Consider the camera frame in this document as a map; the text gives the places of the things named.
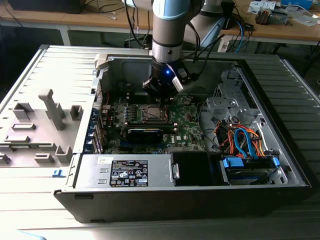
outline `green circuit board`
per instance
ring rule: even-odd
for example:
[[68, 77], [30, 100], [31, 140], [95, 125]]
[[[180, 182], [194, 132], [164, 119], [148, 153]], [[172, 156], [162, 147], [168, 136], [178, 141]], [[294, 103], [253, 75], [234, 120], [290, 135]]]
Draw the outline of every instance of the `green circuit board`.
[[[158, 118], [153, 118], [153, 121], [158, 121], [161, 116], [164, 124], [155, 123], [152, 127], [148, 126], [144, 116], [155, 116], [147, 113], [148, 107], [156, 109], [155, 105], [116, 101], [111, 104], [111, 107], [113, 109], [112, 118], [116, 119], [116, 123], [106, 128], [108, 140], [105, 154], [168, 154], [173, 151], [205, 151], [205, 143], [197, 123], [196, 103], [190, 97], [177, 96], [170, 105], [161, 108], [161, 113], [157, 113]], [[149, 129], [163, 130], [162, 143], [130, 144], [128, 147], [125, 136], [128, 123], [137, 125], [136, 128], [143, 128], [144, 125], [147, 125]], [[166, 133], [167, 129], [173, 128], [174, 133]]]

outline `warning label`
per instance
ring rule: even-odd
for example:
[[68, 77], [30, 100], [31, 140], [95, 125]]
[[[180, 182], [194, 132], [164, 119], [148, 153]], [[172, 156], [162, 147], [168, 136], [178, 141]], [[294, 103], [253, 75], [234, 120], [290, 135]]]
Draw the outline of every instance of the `warning label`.
[[112, 161], [110, 186], [115, 187], [147, 187], [148, 161], [123, 160]]

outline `blue cable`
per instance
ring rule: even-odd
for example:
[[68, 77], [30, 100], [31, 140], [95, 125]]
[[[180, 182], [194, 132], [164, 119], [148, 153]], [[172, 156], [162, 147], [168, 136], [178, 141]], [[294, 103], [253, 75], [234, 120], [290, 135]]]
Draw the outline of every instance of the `blue cable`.
[[242, 148], [239, 146], [239, 142], [238, 142], [238, 133], [242, 131], [244, 132], [244, 135], [246, 137], [246, 142], [248, 144], [248, 149], [249, 149], [249, 153], [251, 155], [251, 157], [253, 157], [254, 159], [258, 159], [258, 156], [256, 155], [255, 150], [253, 149], [252, 145], [251, 145], [251, 139], [250, 139], [250, 135], [247, 132], [247, 130], [245, 130], [244, 128], [238, 128], [235, 132], [234, 132], [234, 145], [235, 147], [239, 150], [240, 153], [243, 154], [243, 156], [245, 158], [247, 158], [247, 154], [245, 153], [245, 151], [242, 150]]
[[235, 53], [237, 53], [239, 51], [239, 49], [242, 45], [242, 40], [244, 39], [244, 34], [245, 34], [244, 28], [242, 27], [241, 23], [238, 21], [236, 21], [236, 23], [240, 26], [240, 29], [241, 29], [241, 40], [240, 40], [238, 48], [235, 50]]

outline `motherboard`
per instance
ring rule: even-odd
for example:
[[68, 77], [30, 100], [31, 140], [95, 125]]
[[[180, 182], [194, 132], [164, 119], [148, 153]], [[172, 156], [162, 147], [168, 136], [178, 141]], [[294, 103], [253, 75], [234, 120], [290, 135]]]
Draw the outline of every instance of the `motherboard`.
[[105, 107], [105, 154], [205, 151], [192, 97], [176, 96], [170, 105], [162, 107], [119, 98]]

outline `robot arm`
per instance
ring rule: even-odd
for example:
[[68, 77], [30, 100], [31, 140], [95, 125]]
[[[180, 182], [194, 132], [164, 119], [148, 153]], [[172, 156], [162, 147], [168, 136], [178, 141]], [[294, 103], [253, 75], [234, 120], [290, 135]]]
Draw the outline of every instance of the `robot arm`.
[[184, 85], [196, 81], [198, 76], [190, 74], [183, 63], [183, 42], [190, 35], [186, 32], [187, 24], [193, 20], [198, 28], [207, 31], [201, 34], [203, 47], [214, 40], [222, 24], [218, 24], [212, 6], [217, 7], [217, 0], [122, 0], [131, 7], [153, 11], [152, 68], [150, 78], [143, 83], [143, 89], [161, 104], [169, 103], [170, 98], [184, 90]]

